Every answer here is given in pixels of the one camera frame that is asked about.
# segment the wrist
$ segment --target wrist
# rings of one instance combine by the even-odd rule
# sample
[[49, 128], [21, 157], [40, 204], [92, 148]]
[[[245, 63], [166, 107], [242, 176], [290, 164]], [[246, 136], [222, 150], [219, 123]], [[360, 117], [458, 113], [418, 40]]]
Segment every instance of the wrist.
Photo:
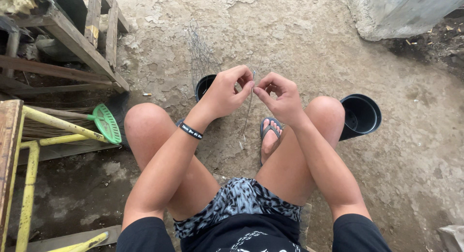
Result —
[[206, 130], [206, 127], [212, 122], [212, 118], [209, 114], [202, 111], [203, 108], [199, 108], [198, 104], [190, 110], [187, 117], [184, 120], [184, 123], [191, 127], [192, 129], [203, 134]]
[[293, 130], [299, 130], [301, 128], [306, 127], [310, 123], [312, 123], [310, 118], [306, 115], [306, 113], [303, 110], [301, 110], [301, 112], [299, 112], [299, 114], [297, 114], [295, 118], [288, 123], [288, 125]]

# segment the cracked concrete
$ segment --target cracked concrete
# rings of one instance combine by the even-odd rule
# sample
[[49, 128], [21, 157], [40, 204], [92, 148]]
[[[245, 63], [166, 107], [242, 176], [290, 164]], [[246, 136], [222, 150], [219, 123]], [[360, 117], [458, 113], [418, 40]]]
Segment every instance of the cracked concrete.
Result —
[[[424, 65], [400, 58], [379, 43], [363, 41], [341, 0], [118, 3], [131, 25], [130, 33], [118, 41], [117, 50], [117, 69], [131, 85], [131, 104], [153, 102], [173, 120], [185, 117], [194, 106], [184, 30], [191, 19], [196, 19], [208, 29], [209, 40], [215, 42], [213, 53], [223, 70], [247, 64], [249, 52], [260, 48], [263, 60], [257, 80], [270, 71], [292, 79], [298, 84], [304, 105], [319, 95], [342, 99], [352, 93], [368, 95], [379, 104], [383, 114], [379, 129], [340, 142], [337, 152], [360, 184], [371, 216], [393, 251], [425, 251], [426, 247], [441, 251], [436, 229], [464, 224], [462, 82], [441, 64]], [[142, 97], [143, 92], [152, 96]], [[210, 172], [226, 177], [253, 177], [258, 172], [259, 123], [271, 113], [254, 98], [246, 129], [246, 149], [241, 151], [239, 134], [247, 105], [248, 101], [228, 117], [215, 120], [205, 132], [197, 156]], [[105, 188], [100, 182], [107, 178], [102, 166], [108, 157], [120, 162], [119, 170], [124, 169], [130, 176], [112, 180]], [[79, 184], [89, 185], [84, 188], [86, 195], [73, 193], [72, 202], [67, 204], [74, 206], [80, 199], [86, 202], [82, 210], [74, 209], [65, 215], [74, 213], [67, 221], [74, 227], [61, 226], [55, 236], [87, 231], [98, 227], [96, 224], [103, 219], [107, 220], [106, 226], [121, 222], [126, 195], [138, 175], [133, 157], [124, 150], [109, 150], [92, 158], [95, 161], [85, 161], [91, 172], [79, 176]], [[66, 171], [70, 171], [69, 178], [75, 177], [72, 169]], [[52, 187], [56, 187], [55, 182], [45, 182], [52, 188], [49, 197], [43, 199], [47, 202], [47, 198], [57, 198], [58, 194]], [[330, 251], [329, 209], [318, 191], [309, 203], [312, 215], [308, 245], [319, 252]], [[53, 208], [39, 206], [43, 214], [53, 217]], [[80, 226], [95, 214], [102, 217]], [[39, 228], [45, 224], [44, 219], [53, 222], [44, 215], [36, 219], [41, 220], [36, 224]], [[166, 222], [172, 231], [169, 219]]]

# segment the thigh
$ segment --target thigh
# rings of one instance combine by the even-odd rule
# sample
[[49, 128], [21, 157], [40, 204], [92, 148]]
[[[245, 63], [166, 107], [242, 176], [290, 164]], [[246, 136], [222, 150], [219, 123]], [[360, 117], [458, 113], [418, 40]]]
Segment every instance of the thigh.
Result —
[[[345, 123], [345, 111], [340, 101], [320, 96], [305, 108], [321, 135], [335, 148]], [[304, 206], [316, 188], [297, 137], [287, 126], [281, 136], [281, 143], [263, 164], [255, 177], [261, 185], [294, 205]]]
[[[142, 103], [132, 107], [124, 120], [130, 148], [140, 170], [177, 129], [169, 115], [159, 106]], [[211, 173], [195, 157], [171, 198], [167, 209], [176, 220], [188, 219], [200, 212], [219, 190]]]

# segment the flip-flop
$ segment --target flip-flop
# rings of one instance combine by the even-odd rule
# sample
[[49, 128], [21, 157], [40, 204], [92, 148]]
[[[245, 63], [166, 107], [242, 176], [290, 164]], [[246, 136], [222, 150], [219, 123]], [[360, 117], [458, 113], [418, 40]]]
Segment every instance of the flip-flop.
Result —
[[175, 126], [178, 127], [178, 126], [181, 124], [181, 122], [183, 122], [184, 120], [185, 120], [185, 119], [180, 119], [180, 120], [178, 120], [178, 121], [175, 123]]
[[[263, 130], [263, 127], [264, 127], [264, 121], [266, 119], [269, 119], [269, 125], [264, 128]], [[272, 117], [267, 117], [267, 118], [264, 118], [263, 121], [261, 122], [261, 129], [259, 130], [259, 133], [261, 135], [261, 144], [263, 144], [263, 139], [264, 139], [264, 136], [266, 135], [266, 133], [269, 131], [269, 130], [272, 130], [274, 131], [274, 133], [277, 135], [277, 139], [280, 139], [280, 131], [278, 131], [274, 126], [271, 126], [270, 125], [270, 122], [271, 121], [274, 121], [277, 126], [280, 127], [280, 129], [282, 129], [282, 126], [280, 124], [280, 122], [276, 119], [276, 118], [272, 118]], [[261, 162], [261, 158], [259, 158], [259, 164], [261, 164], [261, 166], [263, 166], [263, 163]]]

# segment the broom handle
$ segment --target broom handle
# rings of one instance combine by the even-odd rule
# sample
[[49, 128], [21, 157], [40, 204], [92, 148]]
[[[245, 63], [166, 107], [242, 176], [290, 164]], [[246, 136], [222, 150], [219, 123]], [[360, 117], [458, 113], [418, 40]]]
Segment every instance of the broom handle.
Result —
[[79, 118], [79, 119], [87, 119], [87, 117], [88, 117], [87, 114], [81, 114], [81, 113], [75, 113], [75, 112], [66, 112], [66, 111], [60, 111], [60, 110], [42, 108], [42, 107], [35, 107], [35, 106], [28, 106], [28, 107], [32, 108], [34, 110], [38, 110], [39, 112], [43, 112], [43, 113], [51, 114], [51, 115], [58, 115], [58, 116], [63, 116], [63, 117]]

